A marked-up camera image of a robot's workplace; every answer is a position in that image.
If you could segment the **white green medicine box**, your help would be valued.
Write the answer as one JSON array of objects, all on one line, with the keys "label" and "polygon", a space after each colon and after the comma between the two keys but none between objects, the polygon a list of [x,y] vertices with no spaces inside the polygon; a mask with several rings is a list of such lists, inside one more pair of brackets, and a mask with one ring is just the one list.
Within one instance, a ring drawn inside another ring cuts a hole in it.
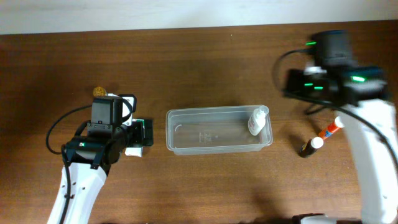
[{"label": "white green medicine box", "polygon": [[142,157],[143,155],[143,140],[145,136],[145,121],[143,119],[132,119],[129,122],[129,127],[132,128],[131,138],[127,144],[125,155]]}]

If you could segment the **orange tube white cap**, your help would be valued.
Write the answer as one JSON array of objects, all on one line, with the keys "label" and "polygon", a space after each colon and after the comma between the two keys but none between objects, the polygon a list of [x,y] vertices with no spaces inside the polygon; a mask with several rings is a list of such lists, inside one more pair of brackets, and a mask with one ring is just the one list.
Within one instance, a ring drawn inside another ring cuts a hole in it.
[{"label": "orange tube white cap", "polygon": [[344,124],[341,122],[341,118],[337,116],[331,124],[318,133],[318,137],[326,140],[342,128],[344,128]]}]

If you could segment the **dark bottle white cap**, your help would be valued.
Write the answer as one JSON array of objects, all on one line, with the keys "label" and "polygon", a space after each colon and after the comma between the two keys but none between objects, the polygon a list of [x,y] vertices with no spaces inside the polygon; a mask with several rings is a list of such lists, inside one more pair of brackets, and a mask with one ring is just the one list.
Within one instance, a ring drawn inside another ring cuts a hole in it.
[{"label": "dark bottle white cap", "polygon": [[320,137],[315,137],[313,139],[310,139],[308,142],[306,142],[301,149],[299,150],[298,154],[300,157],[306,158],[314,153],[316,153],[319,148],[321,148],[324,144],[324,140]]}]

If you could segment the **white squeeze bottle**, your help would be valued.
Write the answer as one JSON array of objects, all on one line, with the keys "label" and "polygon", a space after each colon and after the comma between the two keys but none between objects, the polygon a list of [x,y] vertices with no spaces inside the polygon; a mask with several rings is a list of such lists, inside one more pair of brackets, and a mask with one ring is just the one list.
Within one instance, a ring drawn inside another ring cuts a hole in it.
[{"label": "white squeeze bottle", "polygon": [[268,114],[269,109],[266,106],[260,106],[252,112],[248,120],[248,129],[253,136],[257,136],[262,131]]}]

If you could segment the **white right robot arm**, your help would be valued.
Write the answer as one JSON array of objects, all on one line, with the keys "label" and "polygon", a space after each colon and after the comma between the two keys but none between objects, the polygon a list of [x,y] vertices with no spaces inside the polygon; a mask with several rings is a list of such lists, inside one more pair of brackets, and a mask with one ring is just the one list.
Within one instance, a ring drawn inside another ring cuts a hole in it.
[{"label": "white right robot arm", "polygon": [[322,105],[344,125],[361,190],[363,223],[397,222],[396,111],[379,67],[290,69],[284,96]]}]

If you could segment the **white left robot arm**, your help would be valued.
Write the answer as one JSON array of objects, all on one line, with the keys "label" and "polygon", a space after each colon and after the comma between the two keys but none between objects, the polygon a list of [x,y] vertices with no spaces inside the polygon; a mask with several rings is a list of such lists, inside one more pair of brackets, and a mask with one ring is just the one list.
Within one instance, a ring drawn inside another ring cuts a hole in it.
[{"label": "white left robot arm", "polygon": [[154,143],[153,121],[135,119],[133,94],[96,96],[91,118],[61,146],[63,168],[49,223],[88,223],[110,168],[122,154],[141,157]]}]

